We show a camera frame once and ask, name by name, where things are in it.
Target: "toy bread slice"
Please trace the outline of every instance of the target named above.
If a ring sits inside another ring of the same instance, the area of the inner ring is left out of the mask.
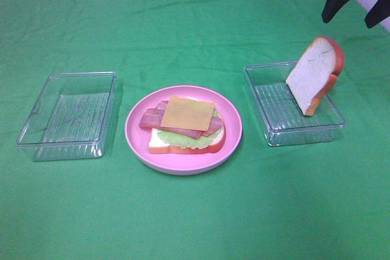
[[[344,54],[340,46],[329,37],[315,38],[286,79],[304,115],[314,115],[343,67]]]
[[[159,136],[158,133],[163,130],[156,128],[152,129],[151,140],[149,141],[148,149],[149,153],[179,153],[179,154],[202,154],[202,153],[215,153],[218,152],[225,143],[226,133],[225,127],[222,126],[218,135],[209,143],[208,146],[204,148],[191,148],[186,147],[182,148],[180,146],[174,146],[170,143],[164,142]]]

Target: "pink bacon strip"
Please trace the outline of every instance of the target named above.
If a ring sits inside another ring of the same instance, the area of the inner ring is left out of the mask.
[[[161,130],[167,130],[175,133],[184,134],[195,139],[198,139],[202,135],[202,130],[162,127],[161,121],[163,120],[164,112],[165,110],[160,110],[156,108],[147,109],[140,120],[140,127],[145,129],[157,128]]]
[[[210,126],[207,131],[189,130],[182,128],[162,127],[161,122],[165,113],[168,101],[160,102],[156,108],[150,108],[145,111],[140,120],[140,127],[145,129],[157,128],[167,130],[175,133],[187,135],[189,137],[198,139],[201,135],[209,136],[223,126],[223,121],[220,117],[213,116],[210,121]]]

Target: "green fabric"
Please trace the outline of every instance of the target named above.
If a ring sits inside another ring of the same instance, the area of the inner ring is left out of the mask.
[[[350,1],[0,0],[0,258],[390,259],[390,34]],[[243,68],[297,60],[318,35],[346,66],[330,96],[342,138],[269,147]],[[116,71],[115,138],[100,159],[33,163],[16,139],[47,76]],[[131,151],[124,123],[145,95],[211,88],[243,120],[236,152],[166,175]]]

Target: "transparent tray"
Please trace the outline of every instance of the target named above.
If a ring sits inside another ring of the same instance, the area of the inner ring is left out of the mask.
[[[296,62],[245,67],[254,110],[270,146],[329,142],[345,120],[328,95],[313,116],[304,116],[285,80]]]
[[[33,161],[99,158],[115,99],[115,72],[49,76],[17,144]]]

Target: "cheese slice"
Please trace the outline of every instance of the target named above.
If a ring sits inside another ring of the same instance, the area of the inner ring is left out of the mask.
[[[161,126],[206,131],[213,110],[213,102],[171,96]]]

